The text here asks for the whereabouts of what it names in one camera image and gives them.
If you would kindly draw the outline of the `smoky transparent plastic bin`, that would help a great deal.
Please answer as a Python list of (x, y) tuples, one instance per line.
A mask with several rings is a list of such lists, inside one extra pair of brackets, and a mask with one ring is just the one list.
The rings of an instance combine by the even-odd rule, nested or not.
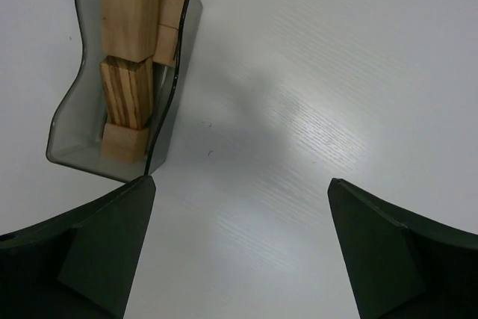
[(75, 0), (81, 63), (49, 129), (47, 159), (121, 182), (167, 158), (201, 0)]

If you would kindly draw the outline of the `long striped wood block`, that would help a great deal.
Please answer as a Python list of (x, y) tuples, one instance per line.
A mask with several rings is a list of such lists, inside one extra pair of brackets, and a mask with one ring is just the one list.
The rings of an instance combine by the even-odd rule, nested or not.
[(99, 68), (110, 121), (144, 128), (154, 107), (152, 59), (137, 63), (108, 55)]

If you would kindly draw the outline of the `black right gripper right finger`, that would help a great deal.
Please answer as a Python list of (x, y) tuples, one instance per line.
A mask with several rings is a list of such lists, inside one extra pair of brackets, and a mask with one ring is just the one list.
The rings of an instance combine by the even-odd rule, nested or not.
[(333, 179), (329, 205), (361, 318), (476, 318), (477, 236)]

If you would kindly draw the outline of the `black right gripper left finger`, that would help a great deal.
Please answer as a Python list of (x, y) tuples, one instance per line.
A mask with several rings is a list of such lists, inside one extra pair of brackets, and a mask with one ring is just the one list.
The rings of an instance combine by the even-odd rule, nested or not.
[(123, 318), (155, 200), (151, 176), (1, 236), (2, 318)]

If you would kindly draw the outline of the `long light wood block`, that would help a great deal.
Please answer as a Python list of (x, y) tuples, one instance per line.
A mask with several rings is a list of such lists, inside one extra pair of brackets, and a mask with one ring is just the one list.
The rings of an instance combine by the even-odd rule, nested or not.
[(159, 0), (100, 0), (102, 50), (141, 62), (155, 53)]

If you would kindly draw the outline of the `small wood cube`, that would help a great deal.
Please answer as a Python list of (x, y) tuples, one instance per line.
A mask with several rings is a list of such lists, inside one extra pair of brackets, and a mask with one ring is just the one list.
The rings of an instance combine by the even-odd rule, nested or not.
[(136, 130), (106, 123), (102, 137), (102, 156), (133, 164), (140, 161), (149, 140), (149, 128)]
[(179, 31), (165, 25), (158, 26), (156, 50), (152, 57), (154, 63), (174, 68)]
[(185, 0), (159, 0), (159, 24), (178, 29), (184, 1)]

